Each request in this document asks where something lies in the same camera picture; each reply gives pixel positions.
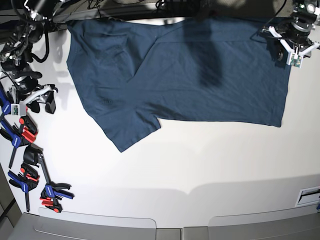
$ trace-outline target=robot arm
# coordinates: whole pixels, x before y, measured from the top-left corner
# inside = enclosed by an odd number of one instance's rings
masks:
[[[53,114],[56,109],[53,92],[58,90],[54,85],[40,85],[38,79],[42,74],[33,71],[29,65],[35,59],[43,63],[49,55],[49,21],[55,15],[57,9],[64,0],[25,0],[23,7],[25,15],[17,11],[16,1],[11,4],[20,21],[12,32],[9,40],[0,51],[0,68],[11,80],[16,89],[15,103],[28,104],[34,112],[39,112],[39,103],[46,104],[46,112]],[[40,59],[32,53],[33,44],[37,43],[45,35],[45,56]]]
[[[293,0],[293,12],[290,20],[284,20],[276,26],[264,27],[262,33],[270,33],[279,41],[278,60],[287,52],[286,64],[302,67],[305,57],[320,47],[320,42],[312,42],[309,35],[320,23],[319,0]]]

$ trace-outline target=clamp handle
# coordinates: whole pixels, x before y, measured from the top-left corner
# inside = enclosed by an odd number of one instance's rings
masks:
[[[11,102],[8,100],[4,87],[0,82],[0,100],[2,102],[2,113],[8,115],[11,113]]]
[[[22,163],[20,167],[20,171],[23,173],[23,177],[27,178],[31,181],[38,182],[39,175],[36,170],[34,170],[31,166],[26,163]]]
[[[45,192],[50,198],[54,198],[56,196],[65,197],[68,199],[74,198],[74,195],[72,193],[64,191],[64,190],[58,191],[54,187],[52,187],[50,184],[45,185]]]
[[[17,175],[15,175],[12,171],[9,171],[8,172],[8,176],[10,178],[12,178],[12,180],[18,184],[20,186],[20,188],[22,189],[22,191],[24,193],[28,193],[29,192],[29,187],[28,187],[28,184],[26,184],[25,182],[23,182]]]
[[[1,124],[4,127],[5,131],[10,135],[13,147],[17,149],[21,144],[21,137],[18,134],[16,134],[14,129],[11,127],[11,125],[5,118],[2,120]]]
[[[46,197],[46,198],[41,198],[40,200],[42,201],[42,205],[45,206],[48,209],[51,209],[55,211],[56,213],[61,213],[62,211],[62,206],[61,204],[55,199],[51,197]]]
[[[35,135],[38,131],[36,124],[31,120],[28,115],[22,116],[19,119],[19,123],[28,128],[28,131]]]

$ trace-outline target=dark blue t-shirt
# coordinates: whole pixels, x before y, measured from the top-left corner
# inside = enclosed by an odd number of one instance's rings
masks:
[[[255,35],[261,25],[74,21],[67,65],[84,109],[121,152],[159,129],[157,118],[280,127],[290,67],[275,65]]]

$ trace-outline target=gray panel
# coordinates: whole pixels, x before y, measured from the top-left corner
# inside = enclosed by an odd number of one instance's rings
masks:
[[[81,224],[92,224],[109,227],[134,228],[134,229],[156,229],[156,222],[150,218],[134,218],[134,217],[116,217],[116,216],[100,216],[83,214],[76,212],[62,211],[59,214],[48,209],[39,207],[40,218],[38,222],[42,222],[42,217],[70,221]]]
[[[231,225],[244,225],[244,224],[257,224],[265,223],[283,219],[297,218],[305,215],[316,214],[317,206],[303,206],[280,211],[269,211],[244,215],[233,216],[216,216],[210,219],[209,227],[231,226]]]
[[[36,231],[81,240],[155,240],[156,229],[102,226],[39,217]]]
[[[157,229],[155,240],[181,240],[181,230],[176,229]]]
[[[39,216],[28,213],[22,214],[20,220],[13,229],[8,240],[67,240],[62,236],[50,235],[38,232],[34,229],[34,225],[38,221]]]
[[[68,240],[70,238],[36,231],[34,225],[38,223],[39,216],[24,213],[13,229],[8,240]],[[84,224],[70,221],[50,219],[51,228],[61,227],[68,234],[78,233],[80,239],[90,240],[155,240],[155,229],[109,227],[101,225]]]
[[[184,227],[183,240],[209,240],[208,227]]]
[[[13,232],[14,227],[10,223],[9,219],[5,217],[0,222],[0,239],[1,240],[7,240],[10,236],[10,234]]]
[[[9,183],[6,179],[6,176],[3,172],[3,170],[1,169],[0,165],[0,205],[2,205],[3,209],[5,209],[9,203],[12,201],[12,199],[14,199],[14,195],[11,192],[11,189],[9,187]],[[18,204],[15,203],[12,208],[10,209],[10,211],[7,213],[7,217],[10,220],[11,224],[13,226],[15,226],[19,220],[19,218],[21,217],[22,213],[18,207]]]
[[[320,226],[320,215],[310,214],[254,224],[209,227],[210,240],[255,240],[284,236]]]
[[[284,236],[270,237],[266,240],[319,240],[320,239],[320,228],[314,228],[307,231],[301,231]]]

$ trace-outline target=white table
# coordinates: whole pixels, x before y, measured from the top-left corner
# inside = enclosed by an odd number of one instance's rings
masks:
[[[301,188],[320,185],[320,51],[305,59],[302,69],[292,68],[281,128],[160,119],[161,129],[120,153],[82,107],[66,63],[70,33],[49,37],[47,61],[32,66],[43,74],[41,84],[59,89],[56,112],[42,108],[30,115],[52,181],[72,185],[74,199],[61,201],[65,211],[150,218],[158,228],[207,226],[215,216],[293,208]],[[320,39],[319,29],[311,39]],[[33,52],[44,55],[44,37]],[[16,117],[7,120],[18,123]],[[5,173],[12,149],[0,138]],[[24,150],[16,153],[16,174]],[[45,179],[38,172],[39,185],[29,193],[32,214],[42,206]],[[24,194],[11,190],[25,212]]]

